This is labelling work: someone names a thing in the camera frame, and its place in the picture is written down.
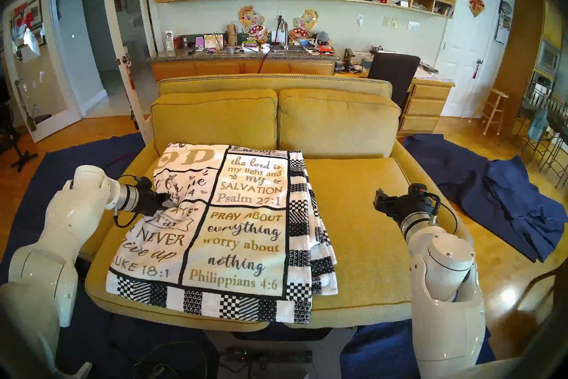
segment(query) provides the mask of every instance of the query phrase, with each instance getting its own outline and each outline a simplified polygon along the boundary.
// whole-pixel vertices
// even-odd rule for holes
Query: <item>black office chair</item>
[[[392,84],[391,99],[404,110],[406,94],[419,64],[418,56],[375,52],[367,77],[389,81]]]

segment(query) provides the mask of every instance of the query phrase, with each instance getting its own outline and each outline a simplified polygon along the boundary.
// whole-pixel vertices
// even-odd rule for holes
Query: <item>bar stool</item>
[[[497,95],[497,100],[495,101],[495,104],[489,102],[489,97],[491,97],[491,93],[495,93]],[[499,132],[501,131],[501,124],[503,122],[503,109],[505,108],[505,99],[507,99],[509,95],[507,93],[503,93],[502,91],[493,88],[491,89],[491,93],[489,93],[489,96],[487,97],[487,99],[485,99],[485,101],[479,104],[479,107],[477,107],[473,115],[471,115],[468,122],[471,122],[471,120],[475,117],[475,115],[477,115],[477,113],[480,113],[482,119],[487,118],[487,123],[485,125],[483,135],[485,136],[487,134],[487,129],[489,128],[489,124],[499,124],[497,125],[497,135],[499,136]],[[501,98],[503,98],[503,105],[501,105],[501,108],[497,108],[499,106],[499,101],[501,100]],[[487,116],[483,112],[485,105],[489,105],[491,108],[493,108],[493,111],[491,111],[490,116]],[[495,113],[501,113],[501,117],[499,118],[499,120],[493,120],[493,116],[495,116]]]

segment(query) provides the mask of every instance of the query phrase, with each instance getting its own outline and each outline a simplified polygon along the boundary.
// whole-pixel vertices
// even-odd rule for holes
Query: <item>desk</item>
[[[367,75],[367,70],[356,74],[344,72],[334,74],[334,76],[359,78],[366,78]],[[455,85],[453,80],[439,73],[428,73],[418,67],[404,101],[397,136],[433,132],[446,99]]]

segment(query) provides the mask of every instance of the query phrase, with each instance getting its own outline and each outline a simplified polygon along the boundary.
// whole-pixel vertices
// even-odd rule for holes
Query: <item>black and white blanket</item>
[[[175,207],[139,220],[107,274],[109,293],[172,310],[308,323],[337,294],[337,263],[298,151],[170,144],[154,188]]]

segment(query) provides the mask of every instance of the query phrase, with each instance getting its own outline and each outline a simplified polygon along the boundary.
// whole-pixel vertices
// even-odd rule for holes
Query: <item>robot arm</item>
[[[410,185],[401,197],[378,190],[373,205],[397,222],[408,245],[412,344],[420,377],[443,377],[475,365],[485,309],[473,247],[436,225],[440,199],[424,185]]]
[[[96,230],[103,211],[154,215],[169,198],[152,191],[143,177],[136,186],[108,178],[101,168],[83,165],[56,192],[45,212],[37,243],[19,248],[10,261],[0,303],[29,347],[55,371],[59,327],[70,324],[77,293],[75,261]]]

